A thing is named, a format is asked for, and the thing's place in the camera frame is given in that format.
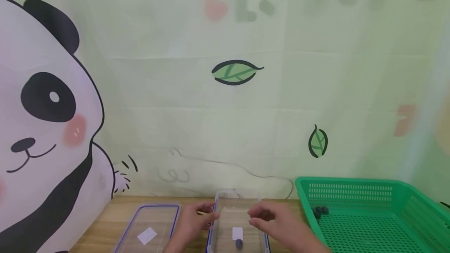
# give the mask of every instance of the panda eye patch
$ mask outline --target panda eye patch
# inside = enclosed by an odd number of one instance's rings
[[[67,122],[76,110],[75,97],[59,78],[47,72],[35,73],[22,88],[20,100],[33,117],[51,122]]]

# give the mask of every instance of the pink painted shape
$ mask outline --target pink painted shape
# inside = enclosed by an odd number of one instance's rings
[[[80,114],[76,114],[66,126],[63,136],[63,143],[68,147],[80,146],[86,136],[86,119]]]
[[[416,113],[415,105],[400,105],[397,109],[397,115],[403,116],[403,119],[399,119],[394,131],[394,137],[402,137],[408,134],[411,128],[411,123]]]
[[[228,13],[228,5],[220,0],[207,0],[204,10],[210,21],[219,22]]]
[[[0,204],[2,202],[4,194],[5,194],[5,185],[0,178]]]

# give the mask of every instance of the plastic container lid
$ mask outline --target plastic container lid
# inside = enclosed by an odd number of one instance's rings
[[[247,211],[260,201],[260,194],[250,190],[218,191],[214,210],[220,213],[220,217],[209,231],[207,253],[269,253],[267,235],[248,223]],[[243,230],[242,248],[236,247],[233,227]]]
[[[161,253],[172,236],[180,208],[180,204],[169,203],[140,206],[113,253]]]

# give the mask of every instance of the white paper square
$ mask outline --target white paper square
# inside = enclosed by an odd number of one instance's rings
[[[244,240],[244,233],[242,228],[233,228],[233,240],[237,241],[240,239],[241,241]]]
[[[148,242],[150,242],[157,233],[149,227],[147,230],[144,230],[140,235],[138,235],[138,239],[140,242],[142,242],[143,245],[146,245]]]

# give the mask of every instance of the green plastic basket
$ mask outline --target green plastic basket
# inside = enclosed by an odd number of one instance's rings
[[[450,253],[450,214],[400,181],[299,177],[313,232],[334,253]],[[316,220],[311,208],[327,206]]]

